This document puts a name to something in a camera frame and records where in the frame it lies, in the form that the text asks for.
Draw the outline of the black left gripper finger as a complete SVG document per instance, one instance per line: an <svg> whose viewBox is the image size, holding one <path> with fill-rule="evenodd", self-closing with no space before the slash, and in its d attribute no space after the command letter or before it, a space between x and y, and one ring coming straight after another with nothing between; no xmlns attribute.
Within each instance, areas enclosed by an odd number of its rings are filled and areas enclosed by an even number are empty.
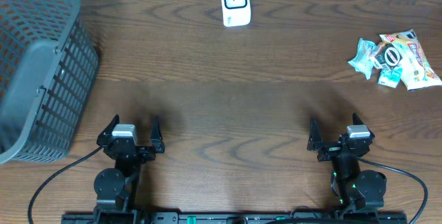
<svg viewBox="0 0 442 224"><path fill-rule="evenodd" d="M97 145L99 147L107 147L113 140L113 129L119 124L119 115L116 114L110 121L109 125L98 135Z"/></svg>
<svg viewBox="0 0 442 224"><path fill-rule="evenodd" d="M153 128L150 135L150 141L156 153L165 152L165 144L160 130L160 120L157 116L154 119Z"/></svg>

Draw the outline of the small teal tissue pack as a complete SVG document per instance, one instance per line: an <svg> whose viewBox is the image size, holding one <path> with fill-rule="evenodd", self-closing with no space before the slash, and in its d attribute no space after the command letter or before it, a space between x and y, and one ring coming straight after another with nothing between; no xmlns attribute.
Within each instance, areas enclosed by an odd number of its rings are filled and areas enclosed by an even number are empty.
<svg viewBox="0 0 442 224"><path fill-rule="evenodd" d="M378 78L378 84L390 88L396 88L401 81L402 72L403 69L401 67L396 67L391 71L382 69Z"/></svg>

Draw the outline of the teal wet wipes pack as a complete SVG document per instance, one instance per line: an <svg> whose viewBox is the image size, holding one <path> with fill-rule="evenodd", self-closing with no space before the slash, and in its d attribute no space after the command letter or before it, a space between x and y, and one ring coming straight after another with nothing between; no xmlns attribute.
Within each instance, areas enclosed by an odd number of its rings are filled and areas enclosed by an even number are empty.
<svg viewBox="0 0 442 224"><path fill-rule="evenodd" d="M366 80L369 80L372 75L374 65L369 56L375 47L374 42L360 38L358 40L356 56L348 61L348 64L352 66L356 72L362 73Z"/></svg>

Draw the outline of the large yellow wet wipes pack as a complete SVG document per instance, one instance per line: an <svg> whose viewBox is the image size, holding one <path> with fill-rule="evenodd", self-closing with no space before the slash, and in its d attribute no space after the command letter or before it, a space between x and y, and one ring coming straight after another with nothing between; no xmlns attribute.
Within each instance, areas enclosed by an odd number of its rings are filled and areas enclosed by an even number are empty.
<svg viewBox="0 0 442 224"><path fill-rule="evenodd" d="M441 79L432 70L413 29L393 34L380 34L382 41L393 45L401 54L401 81L407 90L441 86Z"/></svg>

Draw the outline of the orange tissue pack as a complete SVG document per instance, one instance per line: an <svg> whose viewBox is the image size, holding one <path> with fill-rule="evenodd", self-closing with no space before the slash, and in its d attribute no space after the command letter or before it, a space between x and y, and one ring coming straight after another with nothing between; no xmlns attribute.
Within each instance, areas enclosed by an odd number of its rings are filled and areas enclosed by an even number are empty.
<svg viewBox="0 0 442 224"><path fill-rule="evenodd" d="M376 56L380 55L380 53L386 47L386 45L388 45L388 42L386 41L378 43L378 45L374 48L374 50L370 53L369 56L374 59Z"/></svg>

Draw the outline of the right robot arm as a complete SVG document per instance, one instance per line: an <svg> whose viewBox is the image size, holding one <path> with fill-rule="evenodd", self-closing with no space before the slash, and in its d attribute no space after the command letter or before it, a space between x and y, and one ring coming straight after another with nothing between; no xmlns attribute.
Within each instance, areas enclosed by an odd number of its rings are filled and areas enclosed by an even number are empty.
<svg viewBox="0 0 442 224"><path fill-rule="evenodd" d="M332 163L331 187L347 211L377 210L384 206L387 179L381 172L363 171L359 165L362 156L369 152L375 135L356 113L352 121L337 141L326 142L312 119L307 150L317 152L319 162Z"/></svg>

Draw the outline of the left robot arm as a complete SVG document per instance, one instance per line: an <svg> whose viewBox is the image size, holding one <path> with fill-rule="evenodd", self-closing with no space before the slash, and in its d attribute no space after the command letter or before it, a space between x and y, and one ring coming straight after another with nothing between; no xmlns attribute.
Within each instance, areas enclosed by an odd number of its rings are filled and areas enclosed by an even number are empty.
<svg viewBox="0 0 442 224"><path fill-rule="evenodd" d="M149 222L144 210L135 206L135 195L142 165L165 152L159 118L153 122L150 141L150 146L138 145L135 126L121 124L118 115L98 135L97 145L115 161L115 166L99 172L95 178L94 224Z"/></svg>

